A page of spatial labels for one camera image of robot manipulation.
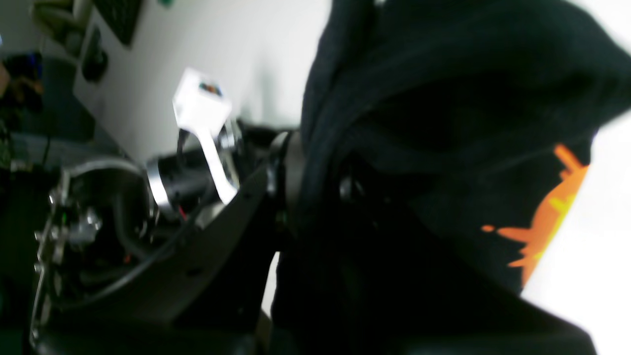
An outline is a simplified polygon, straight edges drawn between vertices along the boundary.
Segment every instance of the hole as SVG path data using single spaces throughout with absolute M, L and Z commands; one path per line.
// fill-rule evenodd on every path
M 201 275 L 202 271 L 204 270 L 201 267 L 192 268 L 186 272 L 186 276 L 188 277 L 199 276 Z

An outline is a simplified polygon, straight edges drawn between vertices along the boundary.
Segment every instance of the red wire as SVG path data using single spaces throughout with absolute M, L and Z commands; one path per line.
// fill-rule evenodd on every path
M 179 208 L 179 210 L 180 210 L 180 214 L 182 215 L 182 218 L 183 218 L 184 220 L 187 220 L 187 219 L 188 219 L 188 216 L 186 215 L 186 213 L 185 213 L 185 212 L 184 212 L 184 210 L 182 209 L 182 206 L 179 206 L 178 208 Z

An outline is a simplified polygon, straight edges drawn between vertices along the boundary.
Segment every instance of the orange graphic print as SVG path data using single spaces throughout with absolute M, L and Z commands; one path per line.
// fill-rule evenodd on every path
M 526 244 L 520 250 L 524 257 L 509 264 L 510 267 L 522 268 L 523 286 L 528 282 L 543 253 L 563 223 L 589 167 L 583 166 L 565 145 L 557 145 L 554 154 L 565 165 L 565 170 L 560 173 L 562 182 L 539 204 L 531 227 L 497 229 L 497 234 L 502 237 Z M 484 232 L 493 232 L 495 227 L 487 225 L 481 229 Z

